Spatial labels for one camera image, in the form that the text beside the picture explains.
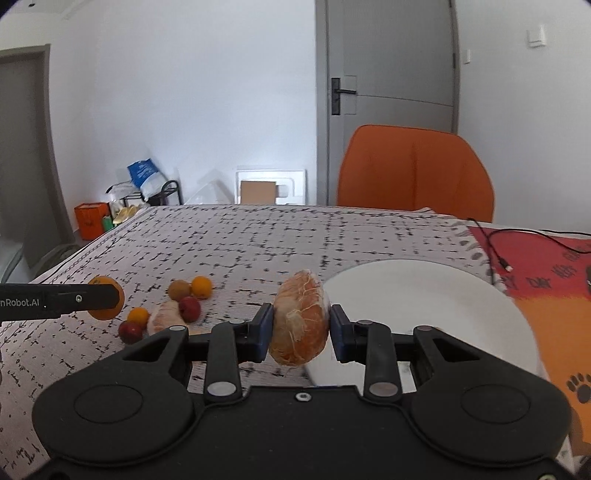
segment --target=patterned tablecloth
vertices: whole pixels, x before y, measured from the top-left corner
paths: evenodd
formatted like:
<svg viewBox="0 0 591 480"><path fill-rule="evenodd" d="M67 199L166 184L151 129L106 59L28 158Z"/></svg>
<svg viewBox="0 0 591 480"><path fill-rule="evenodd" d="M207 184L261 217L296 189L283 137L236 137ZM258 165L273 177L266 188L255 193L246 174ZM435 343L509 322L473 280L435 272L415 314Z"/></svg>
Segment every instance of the patterned tablecloth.
<svg viewBox="0 0 591 480"><path fill-rule="evenodd" d="M322 280L359 264L411 258L451 265L488 280L488 258L465 224L431 211L391 212L331 207L183 206L148 209L104 235L44 283L86 283L109 275L124 288L129 309L166 299L177 278L209 276L213 297L203 302L202 326L250 319L278 286L309 268ZM0 464L22 478L47 461L31 423L39 393L51 383L124 347L119 319L87 313L60 320L4 324L0 373ZM203 389L196 364L190 391ZM310 385L302 368L270 357L241 365L242 385Z"/></svg>

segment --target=screw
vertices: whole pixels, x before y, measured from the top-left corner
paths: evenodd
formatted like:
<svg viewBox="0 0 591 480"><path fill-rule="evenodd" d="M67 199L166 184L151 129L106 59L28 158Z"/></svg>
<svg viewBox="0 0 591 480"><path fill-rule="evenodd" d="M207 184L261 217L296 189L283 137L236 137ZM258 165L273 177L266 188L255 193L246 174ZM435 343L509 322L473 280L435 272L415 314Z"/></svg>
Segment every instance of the screw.
<svg viewBox="0 0 591 480"><path fill-rule="evenodd" d="M376 382L369 387L369 392L376 397L393 397L398 393L398 387L390 382Z"/></svg>
<svg viewBox="0 0 591 480"><path fill-rule="evenodd" d="M295 395L295 399L297 401L310 401L310 400L312 400L312 395L310 395L309 393L306 393L306 392L300 392Z"/></svg>
<svg viewBox="0 0 591 480"><path fill-rule="evenodd" d="M207 392L214 397L227 397L236 391L236 385L230 382L215 382L208 386Z"/></svg>

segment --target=ceiling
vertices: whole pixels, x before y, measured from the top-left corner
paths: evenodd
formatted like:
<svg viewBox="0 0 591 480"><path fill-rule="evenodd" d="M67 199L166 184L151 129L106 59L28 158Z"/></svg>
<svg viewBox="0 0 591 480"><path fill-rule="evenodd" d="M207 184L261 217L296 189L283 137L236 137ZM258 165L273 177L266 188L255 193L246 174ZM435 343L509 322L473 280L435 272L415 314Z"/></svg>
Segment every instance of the ceiling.
<svg viewBox="0 0 591 480"><path fill-rule="evenodd" d="M62 14L76 0L19 0L9 11L12 13Z"/></svg>

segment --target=green object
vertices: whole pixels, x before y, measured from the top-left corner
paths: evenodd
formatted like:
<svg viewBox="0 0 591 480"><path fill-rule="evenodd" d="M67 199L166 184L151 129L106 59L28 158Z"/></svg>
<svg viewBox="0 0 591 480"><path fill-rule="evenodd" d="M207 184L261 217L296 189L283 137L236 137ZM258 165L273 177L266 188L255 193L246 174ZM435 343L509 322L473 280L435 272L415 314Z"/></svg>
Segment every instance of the green object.
<svg viewBox="0 0 591 480"><path fill-rule="evenodd" d="M113 225L113 219L110 216L103 217L103 229L105 230L105 233L113 228L115 228L115 225Z"/></svg>

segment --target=blue and white bag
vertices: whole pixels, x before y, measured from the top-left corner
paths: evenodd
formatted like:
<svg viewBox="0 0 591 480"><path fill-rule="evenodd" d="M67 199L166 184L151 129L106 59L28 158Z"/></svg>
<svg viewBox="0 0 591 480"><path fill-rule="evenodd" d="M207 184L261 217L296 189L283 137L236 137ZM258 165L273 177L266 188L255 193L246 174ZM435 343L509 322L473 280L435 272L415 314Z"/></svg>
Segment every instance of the blue and white bag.
<svg viewBox="0 0 591 480"><path fill-rule="evenodd" d="M137 161L127 167L127 170L129 170L129 175L131 175L131 181L140 189L145 201L160 193L166 183L164 175L156 168L151 158Z"/></svg>

